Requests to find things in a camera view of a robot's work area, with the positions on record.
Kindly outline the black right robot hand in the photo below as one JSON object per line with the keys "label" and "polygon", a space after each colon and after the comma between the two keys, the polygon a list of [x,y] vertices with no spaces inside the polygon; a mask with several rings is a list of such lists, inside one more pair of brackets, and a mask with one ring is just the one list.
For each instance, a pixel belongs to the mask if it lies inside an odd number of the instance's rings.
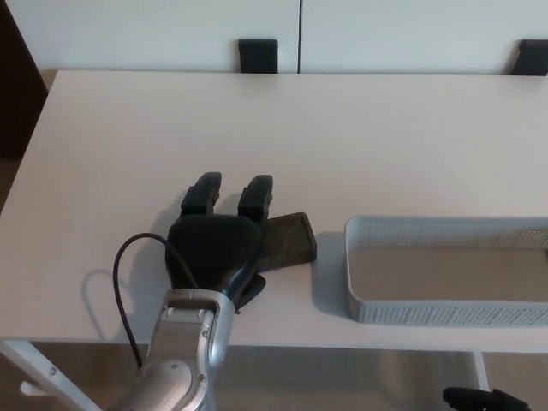
{"label": "black right robot hand", "polygon": [[501,390],[492,391],[448,387],[443,390],[444,401],[459,411],[530,411],[527,402]]}

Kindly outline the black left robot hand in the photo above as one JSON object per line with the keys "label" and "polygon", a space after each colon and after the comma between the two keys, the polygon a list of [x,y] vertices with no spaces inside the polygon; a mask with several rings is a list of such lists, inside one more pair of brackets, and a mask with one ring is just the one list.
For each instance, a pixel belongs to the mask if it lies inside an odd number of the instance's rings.
{"label": "black left robot hand", "polygon": [[265,287],[259,265],[273,177],[255,176],[243,188],[235,215],[214,212],[221,182],[221,173],[206,172],[189,187],[167,236],[185,265],[180,266],[170,252],[165,253],[165,264],[173,289],[217,291],[240,311]]}

